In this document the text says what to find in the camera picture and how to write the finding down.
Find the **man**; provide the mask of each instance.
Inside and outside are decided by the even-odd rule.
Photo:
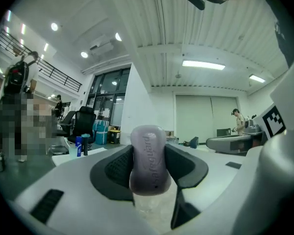
[[[236,116],[236,131],[238,135],[242,135],[245,129],[245,118],[238,109],[234,109],[232,115]]]
[[[7,93],[6,88],[8,86],[10,67],[7,68],[5,73],[5,79],[0,90],[0,160],[3,161],[3,166],[3,144],[6,145],[5,152],[8,153],[10,150],[8,143],[11,132],[14,133],[15,155],[21,155],[20,162],[27,160],[27,155],[24,155],[26,144],[21,144],[22,115],[26,115],[26,113],[22,114],[22,111],[27,111],[27,100],[32,99],[32,93],[36,89],[39,71],[36,63],[37,59],[38,53],[36,51],[29,53],[27,56],[18,56],[13,59],[12,65],[15,65],[21,60],[29,65],[28,71],[26,71],[26,74],[28,74],[26,75],[27,80],[19,92]]]

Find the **bag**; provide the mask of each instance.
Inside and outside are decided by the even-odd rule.
[[[29,66],[33,63],[36,63],[36,61],[32,61],[28,64],[24,62],[23,56],[19,62],[9,68],[4,87],[4,94],[19,94],[24,91],[28,79]]]

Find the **white ceiling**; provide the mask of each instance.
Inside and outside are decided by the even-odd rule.
[[[134,64],[151,86],[206,86],[254,91],[287,70],[265,0],[101,0]],[[182,67],[184,59],[224,64],[224,70]],[[266,80],[260,84],[248,77]]]
[[[126,55],[122,42],[98,0],[17,0],[11,11],[55,50],[84,70],[98,62]],[[51,23],[59,26],[52,31]],[[113,50],[102,55],[91,54],[92,41],[105,35]],[[88,52],[88,58],[80,53]]]
[[[54,88],[38,81],[37,85],[36,85],[36,89],[35,89],[35,93],[37,93],[37,95],[39,95],[40,97],[44,97],[44,98],[48,98],[49,96],[51,96],[52,94],[54,95],[61,95],[61,99],[62,102],[66,103],[66,102],[71,102],[73,99],[75,99],[74,97],[65,94],[63,92],[57,91]]]

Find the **railing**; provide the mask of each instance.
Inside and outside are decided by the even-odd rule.
[[[0,32],[0,46],[6,51],[9,51],[13,55],[15,52],[19,55],[28,55],[32,52],[29,48],[24,45],[21,45],[20,42],[15,39],[11,34],[8,34],[5,30]],[[65,75],[63,72],[59,71],[56,67],[52,66],[47,61],[41,59],[40,57],[37,60],[37,65],[39,71],[51,79],[57,81],[58,83],[70,88],[73,91],[78,92],[81,87],[81,83],[77,82],[73,78]]]

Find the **door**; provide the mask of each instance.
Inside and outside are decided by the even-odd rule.
[[[113,95],[98,96],[94,103],[94,113],[97,119],[110,121],[113,107]]]
[[[117,95],[113,104],[111,125],[121,126],[125,95]]]
[[[233,109],[237,108],[235,98],[230,97],[211,97],[214,136],[217,136],[217,129],[227,129],[236,127],[236,117],[231,116]]]
[[[214,137],[210,97],[176,97],[176,132],[179,142],[198,137],[199,143],[206,143]]]

